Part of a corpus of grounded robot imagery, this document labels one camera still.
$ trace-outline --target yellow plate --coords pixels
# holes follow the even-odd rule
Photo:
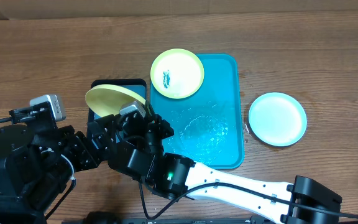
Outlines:
[[[119,114],[121,107],[133,101],[143,105],[146,100],[134,91],[117,85],[97,85],[85,95],[86,104],[100,117]]]
[[[203,83],[204,66],[197,55],[185,49],[162,52],[153,62],[150,78],[162,95],[182,99],[194,94]]]

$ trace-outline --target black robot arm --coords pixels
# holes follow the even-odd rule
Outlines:
[[[56,122],[65,119],[57,95],[41,96],[30,101],[30,107],[9,114],[11,118],[0,120],[13,124],[0,128],[3,224],[45,224],[75,186],[74,173],[97,168],[102,161],[139,181],[140,189],[144,184],[153,194],[171,200],[156,216],[149,217],[142,197],[150,220],[182,197],[227,202],[276,223],[336,224],[340,216],[358,219],[358,215],[339,213],[342,198],[307,177],[297,176],[294,184],[261,182],[164,153],[162,140],[173,136],[173,129],[148,102],[123,105],[119,114],[88,123],[87,137],[72,126],[57,127]],[[69,190],[44,216],[70,180]]]

